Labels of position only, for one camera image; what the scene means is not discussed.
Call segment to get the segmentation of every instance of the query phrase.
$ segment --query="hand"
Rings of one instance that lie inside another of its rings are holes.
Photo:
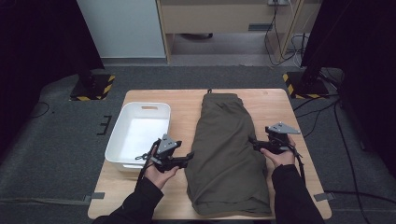
[[[157,170],[153,161],[148,163],[148,169],[145,172],[145,177],[149,179],[158,189],[162,189],[165,186],[166,181],[168,181],[171,177],[173,177],[177,170],[178,166],[175,166],[169,171],[165,171],[161,173]]]
[[[288,138],[290,144],[295,147],[296,144],[290,135],[288,135]],[[279,155],[276,155],[265,148],[261,148],[260,151],[274,163],[275,168],[279,165],[289,165],[295,163],[294,154],[290,150],[287,150]]]

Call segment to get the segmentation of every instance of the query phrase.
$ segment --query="white plastic container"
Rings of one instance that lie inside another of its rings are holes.
[[[146,161],[136,157],[168,133],[171,108],[163,103],[132,102],[125,105],[107,144],[105,158],[118,170],[139,172]]]

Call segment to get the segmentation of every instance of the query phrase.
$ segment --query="power strip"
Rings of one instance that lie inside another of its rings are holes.
[[[277,6],[288,6],[289,0],[268,0],[268,6],[274,6],[276,3]]]

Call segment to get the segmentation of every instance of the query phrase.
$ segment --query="stand base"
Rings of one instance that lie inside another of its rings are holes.
[[[95,87],[93,89],[85,88],[81,81],[78,80],[75,88],[70,94],[71,101],[90,101],[103,100],[107,97],[111,89],[115,76],[111,75],[92,75],[95,80]]]
[[[302,88],[301,80],[304,72],[288,72],[283,75],[283,80],[288,87],[289,95],[291,98],[310,99],[310,98],[327,98],[329,91],[324,83],[316,79],[313,85],[309,88]]]

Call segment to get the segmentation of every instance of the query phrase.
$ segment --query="table top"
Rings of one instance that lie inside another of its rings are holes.
[[[213,90],[214,93],[235,93],[244,103],[245,109],[252,117],[255,131],[259,140],[267,140],[265,126],[280,121],[300,130],[297,119],[290,105],[289,97],[281,89],[227,89]],[[166,103],[171,107],[170,130],[168,132],[175,141],[182,141],[181,147],[175,150],[175,157],[184,157],[191,151],[198,119],[201,116],[201,104],[207,90],[143,90],[128,91],[123,104],[131,102]],[[303,156],[306,186],[313,195],[323,193],[315,166],[309,155],[304,138],[301,134],[294,135],[296,148]],[[153,219],[275,219],[274,198],[275,191],[271,180],[274,165],[267,160],[267,185],[273,214],[253,215],[243,212],[223,213],[211,216],[198,215],[191,206],[187,196],[187,179],[184,169],[177,171],[163,188],[163,198],[154,210]],[[95,192],[104,192],[104,199],[92,199],[88,216],[97,218],[105,216],[117,209],[123,200],[133,192],[138,172],[120,172],[109,161],[104,162],[96,185]],[[332,215],[327,201],[316,202],[319,212],[324,219]]]

